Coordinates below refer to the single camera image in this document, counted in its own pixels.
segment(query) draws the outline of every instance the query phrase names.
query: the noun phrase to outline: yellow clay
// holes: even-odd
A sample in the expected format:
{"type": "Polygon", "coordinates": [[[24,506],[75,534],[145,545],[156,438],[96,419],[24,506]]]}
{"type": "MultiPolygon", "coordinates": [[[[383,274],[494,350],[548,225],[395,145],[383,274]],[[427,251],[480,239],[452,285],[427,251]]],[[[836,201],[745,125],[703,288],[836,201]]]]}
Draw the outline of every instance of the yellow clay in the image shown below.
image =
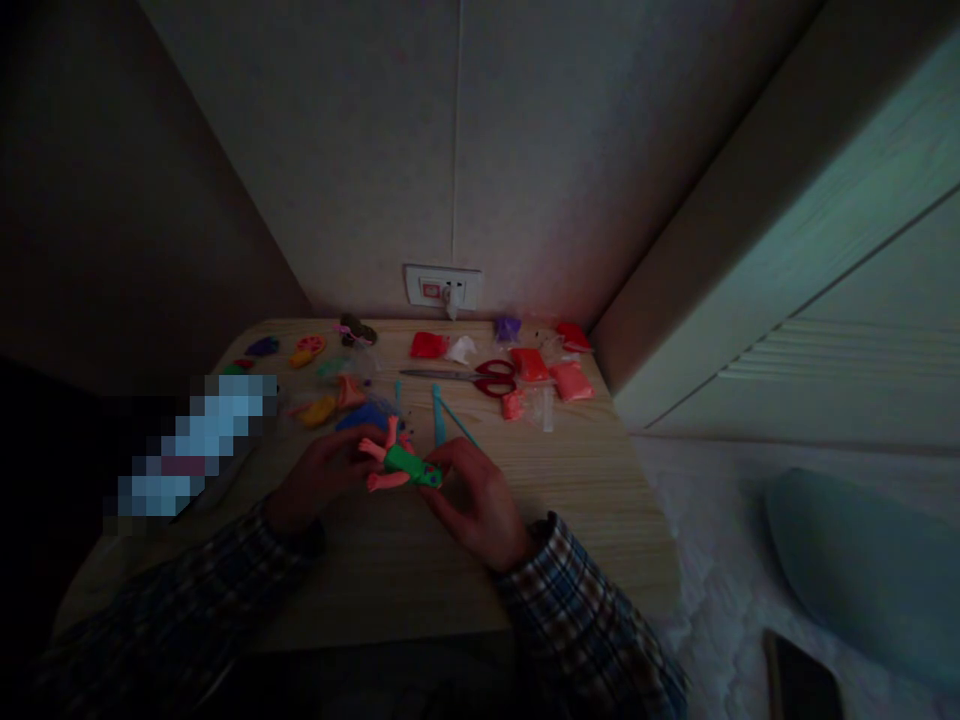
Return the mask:
{"type": "Polygon", "coordinates": [[[290,356],[290,367],[302,368],[304,365],[309,364],[311,360],[313,360],[312,352],[309,350],[297,350],[297,352],[290,356]]]}
{"type": "Polygon", "coordinates": [[[297,420],[302,422],[310,430],[313,430],[313,428],[323,425],[329,420],[333,411],[336,409],[337,401],[329,395],[326,395],[297,415],[297,420]]]}

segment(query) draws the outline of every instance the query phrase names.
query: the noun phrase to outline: teal plastic stick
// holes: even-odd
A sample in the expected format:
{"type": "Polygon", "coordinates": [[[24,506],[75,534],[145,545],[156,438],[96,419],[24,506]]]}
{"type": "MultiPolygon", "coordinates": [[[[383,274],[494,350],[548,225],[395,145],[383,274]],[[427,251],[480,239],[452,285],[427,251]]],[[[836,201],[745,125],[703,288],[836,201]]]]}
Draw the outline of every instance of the teal plastic stick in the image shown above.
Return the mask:
{"type": "Polygon", "coordinates": [[[447,405],[447,404],[443,401],[443,398],[442,398],[442,397],[440,397],[440,393],[437,392],[437,394],[436,394],[434,397],[435,397],[437,400],[439,400],[439,401],[440,401],[440,404],[443,405],[444,408],[446,408],[446,410],[447,410],[448,413],[450,413],[450,417],[452,417],[452,418],[453,418],[453,421],[457,424],[457,426],[458,426],[461,430],[463,430],[463,434],[467,436],[467,440],[469,440],[470,442],[472,442],[472,443],[473,443],[474,445],[476,445],[477,447],[480,447],[480,443],[478,443],[478,442],[474,439],[473,435],[470,434],[470,431],[467,430],[467,429],[463,426],[463,423],[460,422],[460,418],[458,418],[458,417],[453,413],[453,410],[450,409],[450,406],[447,405]]]}
{"type": "Polygon", "coordinates": [[[440,386],[433,384],[433,442],[437,447],[447,441],[447,426],[443,423],[443,399],[440,397],[440,386]]]}

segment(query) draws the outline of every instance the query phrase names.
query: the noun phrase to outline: light blue pillow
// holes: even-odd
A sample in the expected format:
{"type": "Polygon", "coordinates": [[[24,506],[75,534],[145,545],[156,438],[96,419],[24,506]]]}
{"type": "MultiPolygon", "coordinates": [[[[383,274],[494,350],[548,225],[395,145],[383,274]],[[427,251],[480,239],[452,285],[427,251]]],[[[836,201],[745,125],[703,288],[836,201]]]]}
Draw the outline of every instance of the light blue pillow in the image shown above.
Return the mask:
{"type": "Polygon", "coordinates": [[[891,670],[960,692],[960,532],[806,470],[772,481],[766,507],[787,580],[818,623],[891,670]]]}

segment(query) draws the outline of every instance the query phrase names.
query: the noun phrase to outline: hand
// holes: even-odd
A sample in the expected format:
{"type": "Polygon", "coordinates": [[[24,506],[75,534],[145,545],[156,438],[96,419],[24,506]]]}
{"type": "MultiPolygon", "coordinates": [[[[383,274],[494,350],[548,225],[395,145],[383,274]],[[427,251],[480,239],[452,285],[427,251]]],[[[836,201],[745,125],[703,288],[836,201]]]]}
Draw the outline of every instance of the hand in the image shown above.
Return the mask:
{"type": "Polygon", "coordinates": [[[510,572],[533,558],[533,538],[520,519],[507,481],[500,468],[479,448],[458,437],[438,447],[426,461],[444,470],[452,465],[470,493],[473,507],[463,514],[439,490],[420,488],[427,506],[454,540],[500,573],[510,572]]]}
{"type": "Polygon", "coordinates": [[[331,500],[354,485],[363,485],[370,473],[383,472],[383,465],[357,451],[363,438],[380,445],[386,442],[380,428],[360,425],[310,443],[286,480],[267,498],[263,508],[267,524],[281,534],[302,532],[331,500]],[[343,453],[345,462],[339,460],[341,450],[348,450],[343,453]]]}

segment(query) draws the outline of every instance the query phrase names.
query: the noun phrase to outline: person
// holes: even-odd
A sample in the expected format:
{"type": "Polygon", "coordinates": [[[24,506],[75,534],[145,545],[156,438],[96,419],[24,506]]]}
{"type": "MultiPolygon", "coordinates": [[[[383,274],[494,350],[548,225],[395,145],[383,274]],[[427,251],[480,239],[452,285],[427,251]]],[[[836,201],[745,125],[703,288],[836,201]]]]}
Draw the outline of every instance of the person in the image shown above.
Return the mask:
{"type": "MultiPolygon", "coordinates": [[[[313,442],[280,486],[199,547],[130,579],[112,604],[55,637],[34,698],[57,715],[183,715],[320,558],[317,510],[383,466],[356,453],[373,426],[313,442]],[[334,462],[345,456],[346,462],[334,462]]],[[[500,469],[463,438],[426,458],[456,469],[467,513],[432,488],[427,507],[491,572],[553,717],[678,718],[686,679],[627,597],[554,513],[526,527],[500,469]]]]}

